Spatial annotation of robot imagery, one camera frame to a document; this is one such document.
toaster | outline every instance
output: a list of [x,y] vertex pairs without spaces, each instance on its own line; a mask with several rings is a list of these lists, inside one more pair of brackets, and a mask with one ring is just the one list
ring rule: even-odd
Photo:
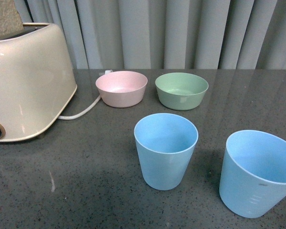
[[52,23],[24,23],[0,39],[0,142],[42,134],[72,99],[77,85],[65,37]]

light blue cup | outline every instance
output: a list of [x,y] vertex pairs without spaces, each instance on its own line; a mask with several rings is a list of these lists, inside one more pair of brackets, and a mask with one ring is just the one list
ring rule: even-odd
[[178,186],[198,140],[198,131],[186,118],[175,114],[152,114],[134,128],[145,182],[157,190]]
[[219,193],[237,215],[257,218],[286,196],[286,141],[242,130],[226,142]]

gray countertop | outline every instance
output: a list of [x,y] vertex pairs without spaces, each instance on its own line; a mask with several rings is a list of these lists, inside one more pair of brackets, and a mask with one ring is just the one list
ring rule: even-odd
[[[0,228],[286,228],[286,197],[262,217],[246,219],[218,191],[231,133],[255,129],[286,140],[286,71],[134,71],[149,79],[136,106],[112,108],[101,100],[76,120],[55,121],[42,139],[0,143]],[[94,101],[99,72],[74,71],[78,90],[63,115]],[[169,72],[209,82],[197,108],[174,111],[159,102],[154,81]],[[145,183],[136,152],[134,126],[154,113],[181,115],[199,131],[183,180],[169,191]]]

pink bowl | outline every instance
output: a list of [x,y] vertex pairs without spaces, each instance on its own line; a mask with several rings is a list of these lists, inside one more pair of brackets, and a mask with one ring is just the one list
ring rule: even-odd
[[95,85],[104,103],[121,108],[134,106],[143,99],[147,81],[140,73],[119,71],[102,75]]

curtain fold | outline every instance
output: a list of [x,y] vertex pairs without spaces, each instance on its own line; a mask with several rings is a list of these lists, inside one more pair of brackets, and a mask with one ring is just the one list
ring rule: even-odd
[[75,69],[286,69],[286,0],[14,0]]

